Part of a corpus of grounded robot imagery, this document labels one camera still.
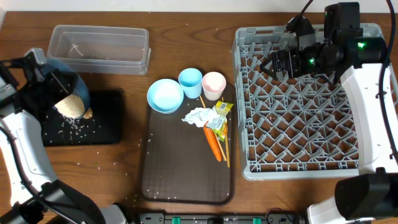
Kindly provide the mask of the white rice pile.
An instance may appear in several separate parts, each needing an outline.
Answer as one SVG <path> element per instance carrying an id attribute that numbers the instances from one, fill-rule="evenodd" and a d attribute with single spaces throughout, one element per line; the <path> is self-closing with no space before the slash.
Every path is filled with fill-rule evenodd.
<path id="1" fill-rule="evenodd" d="M 45 145 L 83 144 L 95 131 L 94 112 L 77 95 L 57 103 L 47 114 L 44 121 L 43 142 Z"/>

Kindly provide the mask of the dark blue plate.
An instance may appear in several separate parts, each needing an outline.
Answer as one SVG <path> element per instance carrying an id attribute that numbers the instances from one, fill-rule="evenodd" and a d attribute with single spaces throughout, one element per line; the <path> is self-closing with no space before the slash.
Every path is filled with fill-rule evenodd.
<path id="1" fill-rule="evenodd" d="M 88 108 L 91 108 L 90 93 L 83 79 L 79 76 L 79 74 L 77 74 L 76 71 L 59 60 L 50 59 L 47 61 L 47 63 L 59 69 L 61 72 L 72 72 L 72 74 L 77 75 L 77 82 L 72 94 L 55 104 L 54 107 L 61 115 L 66 118 L 83 118 Z"/>

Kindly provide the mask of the brown mushroom scrap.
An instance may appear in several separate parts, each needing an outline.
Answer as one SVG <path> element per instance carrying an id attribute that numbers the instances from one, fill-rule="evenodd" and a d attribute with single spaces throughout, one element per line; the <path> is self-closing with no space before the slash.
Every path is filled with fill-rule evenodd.
<path id="1" fill-rule="evenodd" d="M 93 117 L 93 111 L 91 108 L 88 108 L 86 113 L 84 114 L 83 118 L 84 119 L 91 119 Z"/>

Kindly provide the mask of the light blue cup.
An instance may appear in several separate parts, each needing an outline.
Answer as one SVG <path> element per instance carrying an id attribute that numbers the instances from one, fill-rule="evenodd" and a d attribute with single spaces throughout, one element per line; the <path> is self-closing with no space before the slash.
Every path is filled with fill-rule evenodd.
<path id="1" fill-rule="evenodd" d="M 202 73 L 196 68 L 186 68 L 178 76 L 184 94 L 191 99 L 198 98 L 202 91 Z"/>

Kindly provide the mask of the light blue bowl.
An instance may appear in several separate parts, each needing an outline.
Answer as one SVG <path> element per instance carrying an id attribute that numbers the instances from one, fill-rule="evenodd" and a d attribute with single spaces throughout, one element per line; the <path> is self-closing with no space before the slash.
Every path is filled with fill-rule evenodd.
<path id="1" fill-rule="evenodd" d="M 160 113 L 170 114 L 177 111 L 183 102 L 184 92 L 178 82 L 172 79 L 160 79 L 147 91 L 149 106 Z"/>

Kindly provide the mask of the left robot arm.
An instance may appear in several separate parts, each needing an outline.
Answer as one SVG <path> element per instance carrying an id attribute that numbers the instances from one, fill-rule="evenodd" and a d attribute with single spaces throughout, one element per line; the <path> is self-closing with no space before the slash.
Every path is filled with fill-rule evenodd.
<path id="1" fill-rule="evenodd" d="M 32 54 L 1 61 L 1 151 L 12 185 L 12 210 L 1 223 L 38 223 L 48 210 L 65 223 L 127 223 L 118 204 L 99 208 L 56 176 L 41 126 L 52 108 L 86 115 L 89 92 L 77 72 Z"/>

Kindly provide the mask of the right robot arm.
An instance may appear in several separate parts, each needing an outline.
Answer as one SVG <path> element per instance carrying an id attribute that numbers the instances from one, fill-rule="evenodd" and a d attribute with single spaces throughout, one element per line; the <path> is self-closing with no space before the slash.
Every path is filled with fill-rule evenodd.
<path id="1" fill-rule="evenodd" d="M 359 4 L 325 8 L 324 41 L 302 14 L 285 26 L 297 46 L 272 53 L 261 70 L 275 80 L 317 74 L 346 92 L 358 141 L 358 175 L 336 184 L 334 196 L 307 208 L 307 223 L 354 223 L 397 216 L 397 115 L 390 69 L 393 41 L 368 37 Z"/>

